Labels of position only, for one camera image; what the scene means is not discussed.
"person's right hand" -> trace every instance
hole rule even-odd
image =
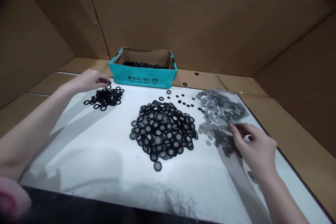
[[[229,124],[234,142],[243,159],[257,178],[265,178],[277,174],[275,168],[275,151],[277,143],[254,125]]]

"pink fabric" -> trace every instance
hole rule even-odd
[[[0,177],[0,215],[8,222],[14,222],[30,210],[32,202],[18,183]]]

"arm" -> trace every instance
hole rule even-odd
[[[0,139],[0,176],[17,180],[48,139],[72,97],[77,93],[106,88],[107,83],[111,81],[105,74],[89,69],[59,87]]]
[[[308,224],[275,168],[277,143],[250,124],[229,124],[236,146],[258,181],[273,224]],[[250,135],[250,141],[243,138]]]

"hand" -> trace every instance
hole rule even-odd
[[[81,75],[64,84],[75,94],[89,92],[98,88],[107,88],[111,84],[110,79],[103,73],[88,69]]]
[[[229,124],[229,130],[243,159],[257,180],[277,174],[275,168],[276,141],[256,126],[247,123]],[[250,141],[245,142],[243,139],[247,135]]]

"teal cardboard box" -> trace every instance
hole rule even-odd
[[[168,69],[142,68],[123,65],[125,61],[143,62],[150,65],[168,67]],[[143,50],[123,47],[108,63],[115,83],[170,88],[177,73],[172,52],[166,50]]]

